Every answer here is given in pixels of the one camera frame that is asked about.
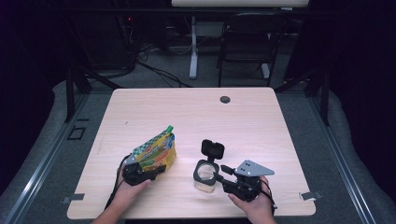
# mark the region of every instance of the wooden table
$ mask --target wooden table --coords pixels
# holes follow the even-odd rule
[[[309,0],[172,0],[173,7],[307,7]]]
[[[222,103],[221,96],[231,102]],[[219,182],[213,193],[194,187],[196,163],[206,159],[201,153],[204,139],[225,146],[217,164],[237,167],[248,159],[275,171],[267,178],[278,206],[276,216],[315,213],[314,203],[299,197],[309,188],[272,89],[124,89],[113,92],[76,189],[85,194],[84,199],[70,203],[68,217],[97,217],[112,191],[121,159],[169,124],[176,136],[176,160],[124,217],[244,217]]]

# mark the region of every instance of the hand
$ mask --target hand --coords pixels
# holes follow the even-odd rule
[[[131,186],[123,181],[122,165],[119,176],[119,188],[116,191],[110,206],[93,223],[116,223],[121,215],[131,206],[134,198],[151,182],[149,179],[136,186]]]
[[[260,179],[268,184],[268,180],[265,178],[265,176],[261,176]],[[263,183],[262,190],[269,193],[269,189]],[[260,193],[256,199],[249,203],[240,200],[233,194],[229,194],[228,197],[237,207],[245,212],[251,223],[276,223],[272,214],[271,201],[264,194]]]
[[[116,195],[114,196],[113,202],[111,204],[114,204],[119,209],[125,211],[134,201],[134,198],[149,185],[150,180],[148,179],[141,184],[138,184],[136,186],[131,186],[125,181],[123,181],[123,170],[124,170],[124,165],[122,165],[120,170],[119,183],[118,183],[119,188],[117,189]]]

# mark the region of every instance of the round black hole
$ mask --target round black hole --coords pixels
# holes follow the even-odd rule
[[[228,96],[221,96],[221,97],[220,97],[220,101],[221,101],[222,103],[224,103],[224,104],[228,104],[228,103],[230,103],[231,99],[230,99],[230,97],[228,97]]]

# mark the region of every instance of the office chair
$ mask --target office chair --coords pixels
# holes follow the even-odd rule
[[[227,63],[269,63],[270,74],[276,61],[279,41],[285,34],[289,21],[276,13],[239,13],[224,22],[218,58],[219,87],[223,78],[265,79],[264,77],[223,77],[223,62]]]

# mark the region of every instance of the floor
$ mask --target floor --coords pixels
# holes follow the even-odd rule
[[[297,37],[286,36],[279,51],[272,88],[283,83],[289,56]],[[198,77],[189,79],[191,52],[175,43],[169,50],[152,49],[140,55],[140,62],[161,68],[194,88],[217,86],[216,39],[200,38]],[[227,70],[247,71],[251,66]],[[116,72],[98,71],[105,77]],[[125,76],[110,80],[124,88],[171,88],[178,83],[154,73],[141,65]],[[111,89],[95,79],[89,79],[93,90],[89,95],[76,89],[76,115],[66,117],[65,83],[54,88],[56,99],[49,119],[24,165],[1,196],[1,223],[90,223],[91,220],[70,220],[66,216],[64,197],[74,193],[79,175],[88,156],[111,97]],[[237,86],[250,83],[236,83]],[[277,95],[290,135],[303,166],[309,187],[319,190],[323,198],[316,201],[317,212],[312,217],[277,217],[278,223],[396,223],[394,203],[375,184],[370,173],[354,152],[347,120],[337,97],[331,94],[330,126],[318,115],[318,98],[304,97],[305,83]],[[81,141],[70,141],[74,127],[84,127]],[[178,220],[230,223],[231,220]],[[136,220],[134,223],[160,223],[159,220]]]

